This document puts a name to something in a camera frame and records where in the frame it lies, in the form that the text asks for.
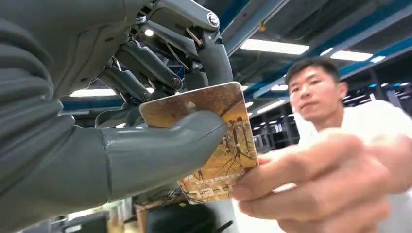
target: gray robotic hand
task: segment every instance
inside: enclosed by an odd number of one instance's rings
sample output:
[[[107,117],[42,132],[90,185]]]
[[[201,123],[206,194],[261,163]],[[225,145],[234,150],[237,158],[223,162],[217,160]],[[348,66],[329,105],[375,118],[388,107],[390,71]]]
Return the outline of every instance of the gray robotic hand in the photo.
[[[176,54],[179,62],[188,58],[197,68],[185,65],[192,80],[188,89],[231,81],[218,20],[193,1],[1,1],[0,232],[136,195],[176,181],[208,160],[226,133],[211,112],[194,113],[171,129],[143,130],[80,128],[59,114],[60,97],[102,74],[131,106],[124,111],[128,115],[136,113],[139,103],[130,100],[141,100],[136,88],[142,83],[156,88],[149,99],[179,89],[182,80],[130,37],[131,31],[151,26],[169,38],[171,27],[137,19],[143,14],[155,21],[155,13],[170,9],[183,16],[186,30],[179,34],[191,37],[166,43],[191,53]],[[113,67],[116,58],[122,64]]]

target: wire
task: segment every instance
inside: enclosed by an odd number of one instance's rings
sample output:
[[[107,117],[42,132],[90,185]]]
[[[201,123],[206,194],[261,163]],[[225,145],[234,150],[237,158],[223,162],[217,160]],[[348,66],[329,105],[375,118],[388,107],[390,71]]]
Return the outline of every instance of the wire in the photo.
[[[227,223],[225,223],[224,225],[222,225],[221,227],[219,227],[219,228],[215,231],[215,233],[221,233],[221,232],[223,232],[224,230],[226,230],[227,228],[229,228],[230,226],[232,226],[232,224],[233,224],[233,221],[232,221],[232,220],[228,221]]]
[[[177,60],[185,69],[189,70],[189,67],[188,67],[186,64],[184,64],[184,63],[182,62],[182,60],[180,60],[180,58],[179,58],[179,57],[177,56],[177,54],[173,51],[172,47],[169,45],[168,42],[166,42],[166,46],[169,48],[170,52],[173,54],[173,57],[175,57],[176,60]]]
[[[196,43],[199,46],[201,46],[203,44],[203,42],[199,38],[197,38],[189,28],[186,28],[186,32],[192,37],[192,39],[194,41],[196,41]]]

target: black cable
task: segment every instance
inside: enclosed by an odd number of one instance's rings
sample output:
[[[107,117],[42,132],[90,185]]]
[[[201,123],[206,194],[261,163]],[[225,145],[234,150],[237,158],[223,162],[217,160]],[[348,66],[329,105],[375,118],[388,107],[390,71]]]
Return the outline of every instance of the black cable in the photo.
[[[229,228],[230,226],[232,226],[233,221],[230,220],[227,223],[225,223],[224,225],[222,225],[221,227],[219,227],[214,233],[221,233],[224,230],[226,230],[227,228]]]

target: fluorescent light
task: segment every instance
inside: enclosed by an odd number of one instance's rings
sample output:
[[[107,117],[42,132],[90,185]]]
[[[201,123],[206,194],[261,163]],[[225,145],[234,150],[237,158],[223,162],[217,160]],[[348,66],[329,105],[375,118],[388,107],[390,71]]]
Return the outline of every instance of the fluorescent light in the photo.
[[[362,100],[362,101],[361,101],[361,102],[359,102],[359,103],[366,103],[366,102],[369,102],[369,101],[371,101],[371,99]]]
[[[288,86],[287,85],[274,85],[271,88],[272,91],[286,91],[288,90]]]
[[[282,105],[284,102],[286,102],[286,100],[276,101],[275,103],[272,103],[272,104],[270,104],[270,105],[268,105],[268,106],[266,106],[266,107],[263,107],[263,108],[259,109],[256,113],[257,113],[257,114],[261,114],[261,113],[267,112],[267,111],[269,111],[269,110],[271,110],[271,109],[274,109],[274,108]]]
[[[371,60],[371,62],[378,63],[378,62],[382,61],[383,59],[385,59],[385,56],[377,56],[377,57],[373,58]]]
[[[253,102],[247,102],[247,103],[246,103],[246,108],[252,106],[252,104],[253,104]]]
[[[371,58],[373,54],[364,52],[350,52],[350,51],[338,51],[334,53],[330,58],[339,60],[348,60],[355,62],[363,62]]]
[[[71,97],[115,96],[112,89],[84,89],[73,92]]]
[[[361,96],[358,96],[358,97],[355,97],[355,98],[346,100],[344,103],[348,103],[348,102],[351,102],[351,101],[354,101],[354,100],[359,100],[359,99],[364,98],[365,96],[366,96],[366,95],[361,95]]]
[[[60,115],[87,115],[90,114],[90,111],[82,111],[82,110],[77,110],[77,111],[64,111],[61,112]]]
[[[321,53],[321,56],[323,56],[323,55],[325,55],[325,54],[328,54],[329,52],[332,51],[332,49],[333,49],[333,47],[332,47],[332,48],[329,48],[329,49],[327,49],[327,50],[325,50],[325,51],[323,51],[323,52]]]
[[[146,29],[146,30],[144,31],[144,34],[145,34],[146,36],[153,36],[155,33],[154,33],[152,30],[150,30],[150,29]]]
[[[281,43],[281,42],[274,42],[274,41],[248,39],[241,46],[241,49],[300,55],[306,52],[306,50],[309,49],[309,46]]]

